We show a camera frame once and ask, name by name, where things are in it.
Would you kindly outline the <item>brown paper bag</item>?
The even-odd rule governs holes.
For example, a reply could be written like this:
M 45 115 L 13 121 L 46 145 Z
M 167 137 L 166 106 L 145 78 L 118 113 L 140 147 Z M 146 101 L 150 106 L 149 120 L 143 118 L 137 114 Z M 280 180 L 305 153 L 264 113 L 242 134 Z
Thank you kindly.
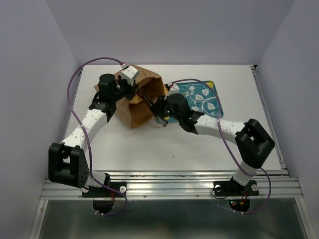
M 164 84 L 162 77 L 153 71 L 143 67 L 133 65 L 138 69 L 139 74 L 135 79 L 138 84 L 138 89 L 145 89 L 148 96 L 155 103 L 157 99 L 164 95 Z M 116 116 L 129 128 L 137 128 L 148 122 L 154 117 L 147 104 L 142 101 L 139 104 L 129 104 L 129 100 L 122 98 L 121 100 L 111 99 L 111 82 L 114 76 L 120 76 L 118 71 L 115 74 L 102 74 L 99 77 L 99 82 L 94 86 L 96 94 L 89 106 L 90 110 L 96 109 L 103 112 L 109 121 L 112 116 Z

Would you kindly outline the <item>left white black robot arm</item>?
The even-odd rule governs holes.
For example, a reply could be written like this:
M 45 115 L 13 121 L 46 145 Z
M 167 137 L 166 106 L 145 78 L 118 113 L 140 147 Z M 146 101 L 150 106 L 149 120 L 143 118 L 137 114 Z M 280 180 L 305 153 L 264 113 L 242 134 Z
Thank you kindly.
M 131 100 L 138 88 L 134 69 L 122 70 L 118 76 L 103 74 L 98 91 L 83 118 L 76 118 L 79 125 L 61 143 L 53 143 L 48 150 L 48 178 L 51 182 L 76 188 L 93 187 L 99 196 L 110 193 L 110 176 L 92 169 L 91 142 L 110 121 L 116 103 Z

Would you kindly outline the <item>curved fake croissant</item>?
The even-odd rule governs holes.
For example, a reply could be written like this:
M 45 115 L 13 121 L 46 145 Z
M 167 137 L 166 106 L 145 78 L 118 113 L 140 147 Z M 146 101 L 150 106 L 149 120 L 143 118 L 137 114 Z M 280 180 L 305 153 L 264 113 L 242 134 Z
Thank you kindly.
M 144 100 L 144 96 L 143 95 L 135 94 L 133 96 L 133 98 L 131 100 L 129 100 L 129 104 L 136 105 L 136 104 L 141 103 L 143 100 Z

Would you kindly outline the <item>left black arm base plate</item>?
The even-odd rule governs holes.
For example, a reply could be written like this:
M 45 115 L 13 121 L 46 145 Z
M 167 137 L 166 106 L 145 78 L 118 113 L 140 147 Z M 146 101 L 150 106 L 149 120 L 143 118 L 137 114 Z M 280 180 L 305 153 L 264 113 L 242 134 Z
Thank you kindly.
M 111 182 L 110 187 L 114 190 L 119 191 L 120 188 L 124 186 L 127 187 L 127 183 L 124 181 L 120 182 Z M 104 187 L 88 187 L 88 191 L 82 191 L 83 198 L 110 198 L 112 191 L 105 189 Z

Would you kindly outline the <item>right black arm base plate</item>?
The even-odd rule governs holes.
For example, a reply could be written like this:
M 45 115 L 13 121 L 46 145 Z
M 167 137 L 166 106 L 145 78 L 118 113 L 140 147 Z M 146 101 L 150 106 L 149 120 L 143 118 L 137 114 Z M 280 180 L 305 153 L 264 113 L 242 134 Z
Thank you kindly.
M 233 180 L 215 181 L 211 190 L 211 195 L 216 198 L 259 196 L 259 188 L 255 180 L 250 180 L 246 186 L 241 186 Z

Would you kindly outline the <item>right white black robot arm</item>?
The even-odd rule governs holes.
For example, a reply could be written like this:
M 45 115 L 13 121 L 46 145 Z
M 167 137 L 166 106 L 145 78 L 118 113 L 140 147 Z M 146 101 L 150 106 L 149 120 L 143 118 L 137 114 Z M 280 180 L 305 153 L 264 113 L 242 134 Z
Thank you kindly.
M 180 127 L 190 133 L 209 135 L 231 142 L 238 147 L 241 163 L 232 178 L 221 187 L 223 192 L 241 194 L 256 171 L 262 168 L 264 162 L 275 147 L 275 142 L 255 119 L 247 122 L 231 122 L 218 120 L 202 112 L 192 110 L 186 98 L 181 94 L 160 97 L 150 106 L 151 112 L 164 125 L 166 117 L 178 121 Z

